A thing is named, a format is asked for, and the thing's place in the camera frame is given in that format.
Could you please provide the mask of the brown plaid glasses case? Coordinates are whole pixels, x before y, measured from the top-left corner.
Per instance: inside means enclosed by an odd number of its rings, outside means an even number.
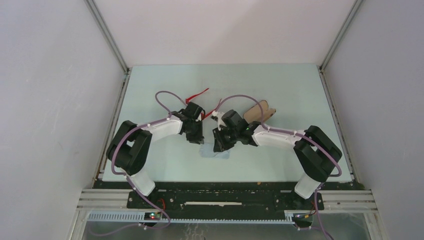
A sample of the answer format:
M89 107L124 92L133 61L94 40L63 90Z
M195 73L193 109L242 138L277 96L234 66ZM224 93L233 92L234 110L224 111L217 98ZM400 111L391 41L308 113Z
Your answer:
M248 122L260 122L263 120L263 122L266 122L269 120L275 113L275 108L270 108L269 104L266 100L261 100L259 104L256 104L252 106L250 109L248 109L244 114L243 118Z

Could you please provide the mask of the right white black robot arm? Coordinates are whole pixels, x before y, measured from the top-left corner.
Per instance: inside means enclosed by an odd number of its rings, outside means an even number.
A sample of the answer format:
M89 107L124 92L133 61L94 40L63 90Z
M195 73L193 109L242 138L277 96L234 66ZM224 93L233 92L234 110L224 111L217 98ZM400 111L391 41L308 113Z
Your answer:
M260 121L248 123L234 110L213 111L212 119L218 123L212 131L215 153L230 150L237 143L293 149L304 171L290 196L291 204L297 209L308 206L315 190L329 177L342 174L338 164L342 151L318 126L298 131L273 128ZM332 173L334 169L337 169L336 174Z

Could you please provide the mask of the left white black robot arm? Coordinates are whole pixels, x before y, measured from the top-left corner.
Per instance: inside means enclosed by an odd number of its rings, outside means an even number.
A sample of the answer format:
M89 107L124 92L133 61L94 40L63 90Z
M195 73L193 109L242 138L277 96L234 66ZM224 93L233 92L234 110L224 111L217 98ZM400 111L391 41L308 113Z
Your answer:
M144 169L150 145L173 135L185 135L189 143L203 144L202 117L205 113L202 107L189 102L166 118L141 125L126 120L118 128L106 151L111 171L123 176L140 194L138 201L145 208L153 208L158 202L158 194L153 191L156 185Z

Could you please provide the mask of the light blue cleaning cloth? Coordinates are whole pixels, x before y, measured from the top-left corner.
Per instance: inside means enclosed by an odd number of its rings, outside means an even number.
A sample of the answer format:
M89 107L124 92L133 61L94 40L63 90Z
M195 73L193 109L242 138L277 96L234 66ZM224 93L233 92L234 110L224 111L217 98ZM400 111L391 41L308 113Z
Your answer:
M223 152L214 152L213 143L204 143L200 145L199 154L202 158L214 158L214 159L229 159L230 152L228 150Z

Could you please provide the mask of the red sunglasses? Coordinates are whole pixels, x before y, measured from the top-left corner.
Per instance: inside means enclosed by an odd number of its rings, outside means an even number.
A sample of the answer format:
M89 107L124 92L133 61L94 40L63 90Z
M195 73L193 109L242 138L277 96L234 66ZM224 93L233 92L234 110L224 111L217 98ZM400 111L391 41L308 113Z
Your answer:
M213 111L217 111L218 107L220 106L220 104L223 101L223 98L220 98L219 101L217 102L217 105L212 108L212 100L211 98L207 95L205 96L205 93L209 90L210 88L206 88L205 90L196 93L192 96L189 96L188 98L185 99L185 104L188 105L189 103L195 103L197 105L199 105L203 110L204 110L204 117L203 120L209 118L212 116Z

